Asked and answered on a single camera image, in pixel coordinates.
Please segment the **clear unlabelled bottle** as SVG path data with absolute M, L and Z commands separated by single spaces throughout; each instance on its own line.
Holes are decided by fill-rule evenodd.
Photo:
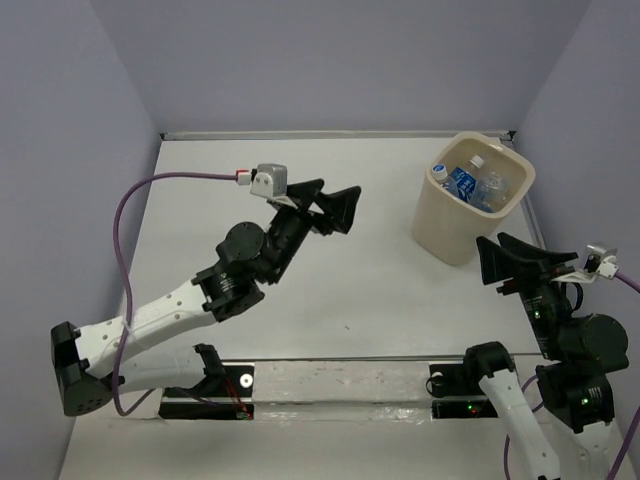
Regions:
M 508 187 L 508 181 L 503 175 L 489 171 L 476 181 L 469 203 L 486 213 L 496 213 L 507 202 Z

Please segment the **blue label bottle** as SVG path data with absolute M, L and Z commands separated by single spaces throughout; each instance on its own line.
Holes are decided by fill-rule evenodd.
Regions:
M 456 167 L 450 174 L 451 178 L 455 181 L 459 190 L 466 193 L 472 192 L 475 188 L 476 179 L 468 171 L 461 167 Z
M 456 167 L 451 173 L 458 188 L 458 197 L 462 201 L 469 202 L 484 164 L 483 158 L 474 155 L 463 166 Z
M 444 164 L 436 164 L 431 169 L 434 180 L 448 193 L 458 196 L 458 187 L 455 180 L 449 175 Z

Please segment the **blue label bottle front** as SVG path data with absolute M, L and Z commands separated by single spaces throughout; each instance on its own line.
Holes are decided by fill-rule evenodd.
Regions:
M 444 164 L 436 164 L 431 169 L 434 180 L 448 193 L 458 196 L 458 187 L 455 180 L 449 175 Z

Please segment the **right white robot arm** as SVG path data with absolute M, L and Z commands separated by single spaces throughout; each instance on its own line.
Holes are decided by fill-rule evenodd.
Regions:
M 628 336 L 613 317 L 578 317 L 579 301 L 566 287 L 581 287 L 619 271 L 617 251 L 591 244 L 583 267 L 574 252 L 551 252 L 507 233 L 476 240 L 481 279 L 499 294 L 519 296 L 545 364 L 535 369 L 542 404 L 561 439 L 554 450 L 545 437 L 522 387 L 509 352 L 498 341 L 468 348 L 460 368 L 462 384 L 482 392 L 503 421 L 511 446 L 524 460 L 531 479 L 612 479 L 624 456 L 609 459 L 615 418 L 608 374 L 624 370 Z

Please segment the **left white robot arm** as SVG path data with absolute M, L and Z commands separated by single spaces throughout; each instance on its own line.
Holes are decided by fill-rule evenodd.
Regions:
M 132 386 L 124 363 L 178 335 L 241 315 L 263 300 L 261 285 L 274 285 L 309 233 L 346 235 L 361 195 L 358 186 L 325 194 L 321 179 L 296 184 L 257 170 L 239 170 L 231 180 L 260 193 L 276 214 L 267 228 L 234 225 L 216 247 L 216 263 L 172 292 L 122 316 L 77 327 L 62 322 L 50 331 L 52 364 L 67 417 L 114 403 Z

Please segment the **beige plastic bin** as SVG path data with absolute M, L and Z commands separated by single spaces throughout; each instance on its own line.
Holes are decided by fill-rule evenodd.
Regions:
M 433 168 L 442 165 L 451 174 L 478 156 L 484 160 L 482 174 L 495 172 L 507 182 L 506 204 L 488 213 L 455 197 L 439 185 Z M 440 151 L 424 170 L 423 183 L 411 224 L 413 239 L 449 265 L 464 265 L 476 256 L 476 238 L 490 236 L 524 199 L 534 183 L 533 165 L 497 139 L 464 131 Z

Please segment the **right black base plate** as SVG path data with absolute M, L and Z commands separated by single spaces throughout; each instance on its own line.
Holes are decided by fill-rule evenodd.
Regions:
M 497 418 L 498 414 L 477 383 L 465 376 L 461 363 L 433 363 L 425 383 L 437 420 Z

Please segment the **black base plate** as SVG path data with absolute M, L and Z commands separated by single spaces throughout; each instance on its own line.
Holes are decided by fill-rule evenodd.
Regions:
M 437 420 L 497 418 L 498 414 L 477 383 L 465 376 L 461 363 L 433 363 L 425 383 Z
M 192 394 L 168 388 L 158 415 L 165 420 L 250 421 L 254 419 L 255 364 L 225 362 L 225 380 L 207 381 Z

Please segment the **aluminium table rail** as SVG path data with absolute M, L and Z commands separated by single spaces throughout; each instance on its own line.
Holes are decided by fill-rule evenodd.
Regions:
M 277 130 L 277 131 L 202 131 L 164 132 L 163 141 L 214 140 L 306 140 L 306 139 L 371 139 L 371 138 L 453 138 L 455 130 Z

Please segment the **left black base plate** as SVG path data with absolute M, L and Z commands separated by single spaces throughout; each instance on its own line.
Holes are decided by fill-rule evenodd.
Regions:
M 250 421 L 254 419 L 255 364 L 225 362 L 225 380 L 207 381 L 192 394 L 168 388 L 158 415 L 165 420 Z

